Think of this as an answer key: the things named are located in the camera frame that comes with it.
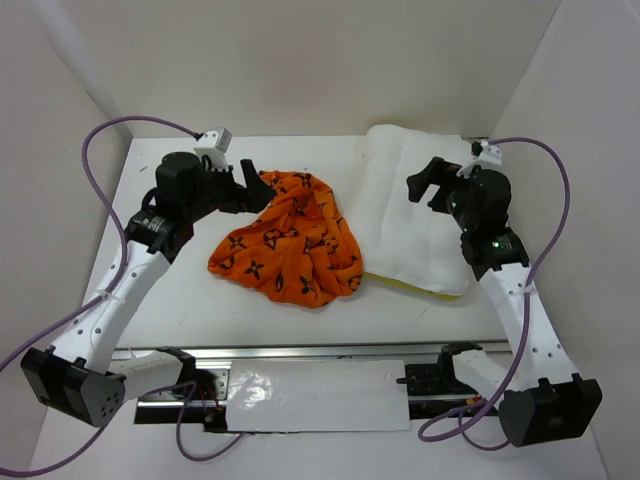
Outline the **orange patterned pillowcase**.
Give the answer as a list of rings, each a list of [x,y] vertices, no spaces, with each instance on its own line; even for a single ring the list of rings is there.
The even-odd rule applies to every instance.
[[[221,241],[208,271],[273,302],[310,309],[354,294],[362,254],[333,189],[306,172],[260,177],[276,196],[254,222]]]

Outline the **white pillow with yellow edge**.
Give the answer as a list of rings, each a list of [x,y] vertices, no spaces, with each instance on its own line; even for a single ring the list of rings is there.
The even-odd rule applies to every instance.
[[[415,292],[454,299],[469,286],[459,228],[427,202],[408,200],[406,179],[433,157],[466,166],[470,144],[458,135],[424,133],[395,125],[377,125],[365,135],[352,200],[344,211],[368,279]]]

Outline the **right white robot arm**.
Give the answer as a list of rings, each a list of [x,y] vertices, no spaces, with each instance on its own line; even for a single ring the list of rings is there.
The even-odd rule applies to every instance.
[[[474,165],[463,168],[433,158],[407,179],[408,198],[419,202],[437,191],[429,207],[449,214],[461,229],[461,250],[475,279],[489,296],[513,352],[504,369],[480,347],[450,347],[436,379],[448,392],[465,385],[480,396],[451,414],[459,424],[444,433],[418,437],[439,442],[465,435],[491,410],[508,444],[524,447],[582,436],[602,401],[594,379],[585,379],[561,345],[534,284],[537,266],[509,226],[511,184],[502,173]],[[471,412],[469,419],[462,416]]]

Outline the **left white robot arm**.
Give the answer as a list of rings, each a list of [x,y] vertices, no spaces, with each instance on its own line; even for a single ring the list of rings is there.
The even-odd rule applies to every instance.
[[[106,426],[129,400],[164,389],[189,397],[204,373],[190,354],[161,347],[148,355],[111,363],[119,339],[147,293],[194,235],[195,223],[220,211],[258,213],[274,190],[249,159],[240,163],[245,182],[196,154],[174,152],[155,171],[156,185],[124,231],[125,243],[96,291],[96,305],[73,316],[46,350],[30,348],[21,368],[38,400],[96,428]]]

